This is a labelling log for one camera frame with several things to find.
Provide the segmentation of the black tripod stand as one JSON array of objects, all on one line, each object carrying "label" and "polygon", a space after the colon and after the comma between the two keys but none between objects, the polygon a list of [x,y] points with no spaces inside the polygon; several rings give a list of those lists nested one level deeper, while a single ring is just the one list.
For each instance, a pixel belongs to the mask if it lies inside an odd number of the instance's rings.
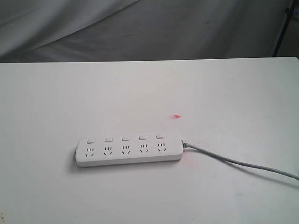
[{"label": "black tripod stand", "polygon": [[275,45],[275,48],[273,50],[272,57],[277,57],[280,47],[283,43],[283,39],[285,37],[285,34],[287,32],[288,26],[290,24],[291,18],[293,17],[295,6],[298,4],[298,0],[291,0],[291,3],[285,8],[285,21],[283,23],[283,26],[281,28],[281,32],[278,36],[277,43]]}]

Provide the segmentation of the white five-outlet power strip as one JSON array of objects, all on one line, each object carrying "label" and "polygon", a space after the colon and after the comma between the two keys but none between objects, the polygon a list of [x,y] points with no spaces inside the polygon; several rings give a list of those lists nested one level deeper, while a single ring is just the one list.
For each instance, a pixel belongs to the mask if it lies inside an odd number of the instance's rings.
[{"label": "white five-outlet power strip", "polygon": [[177,133],[117,133],[81,139],[75,161],[80,167],[178,161],[183,151]]}]

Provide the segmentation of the grey backdrop cloth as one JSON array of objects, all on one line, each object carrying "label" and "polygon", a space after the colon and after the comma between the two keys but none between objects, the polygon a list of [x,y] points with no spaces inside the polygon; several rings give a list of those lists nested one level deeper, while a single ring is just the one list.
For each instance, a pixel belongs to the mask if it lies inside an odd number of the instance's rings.
[{"label": "grey backdrop cloth", "polygon": [[3,0],[3,63],[270,57],[291,0]]}]

